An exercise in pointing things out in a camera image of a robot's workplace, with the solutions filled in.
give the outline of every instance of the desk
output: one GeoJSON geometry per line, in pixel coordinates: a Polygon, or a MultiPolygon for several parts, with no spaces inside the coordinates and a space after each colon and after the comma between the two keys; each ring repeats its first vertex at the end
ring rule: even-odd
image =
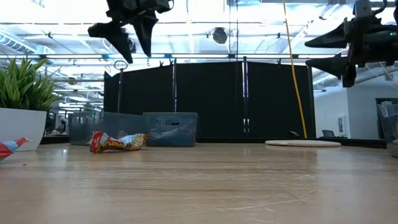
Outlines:
{"type": "Polygon", "coordinates": [[[44,145],[0,162],[1,223],[397,223],[383,149],[199,144],[94,155],[44,145]]]}

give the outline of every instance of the black panel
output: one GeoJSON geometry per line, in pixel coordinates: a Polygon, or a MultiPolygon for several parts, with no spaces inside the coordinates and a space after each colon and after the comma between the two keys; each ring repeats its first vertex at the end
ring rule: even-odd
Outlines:
{"type": "Polygon", "coordinates": [[[121,113],[142,115],[172,111],[172,66],[123,73],[121,113]]]}
{"type": "MultiPolygon", "coordinates": [[[[308,137],[315,137],[312,91],[306,66],[295,66],[308,137]]],[[[249,136],[285,138],[289,131],[303,136],[299,104],[290,65],[248,62],[249,136]]]]}
{"type": "Polygon", "coordinates": [[[244,137],[242,62],[177,64],[177,111],[199,114],[199,137],[244,137]]]}
{"type": "Polygon", "coordinates": [[[119,74],[110,77],[104,75],[104,111],[118,112],[119,74]]]}

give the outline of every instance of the white wall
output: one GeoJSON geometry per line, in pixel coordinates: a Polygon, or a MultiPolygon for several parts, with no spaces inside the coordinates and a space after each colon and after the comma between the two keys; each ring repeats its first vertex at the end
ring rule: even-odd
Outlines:
{"type": "Polygon", "coordinates": [[[347,89],[339,86],[327,87],[324,93],[314,93],[315,126],[317,137],[322,137],[322,130],[332,130],[337,136],[350,135],[347,89]],[[345,134],[338,132],[338,118],[345,117],[345,134]]]}
{"type": "MultiPolygon", "coordinates": [[[[398,88],[396,81],[388,83],[398,88]]],[[[351,138],[379,139],[376,98],[398,98],[390,85],[381,76],[347,89],[351,138]]]]}

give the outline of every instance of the ceiling beam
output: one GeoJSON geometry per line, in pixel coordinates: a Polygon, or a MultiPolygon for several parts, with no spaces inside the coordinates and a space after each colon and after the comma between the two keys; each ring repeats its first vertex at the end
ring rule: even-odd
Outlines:
{"type": "MultiPolygon", "coordinates": [[[[356,0],[345,0],[346,4],[354,4],[356,0]]],[[[261,0],[262,3],[281,3],[281,0],[261,0]]],[[[287,4],[329,4],[330,0],[286,0],[287,4]]],[[[381,7],[382,1],[371,2],[371,7],[381,7]]],[[[395,7],[394,1],[389,1],[387,7],[395,7]]]]}

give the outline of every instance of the white round mat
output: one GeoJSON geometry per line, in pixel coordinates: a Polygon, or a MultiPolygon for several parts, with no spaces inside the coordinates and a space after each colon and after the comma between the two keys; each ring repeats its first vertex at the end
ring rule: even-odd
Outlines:
{"type": "Polygon", "coordinates": [[[266,141],[271,146],[295,146],[295,147],[340,147],[338,142],[316,140],[271,140],[266,141]]]}

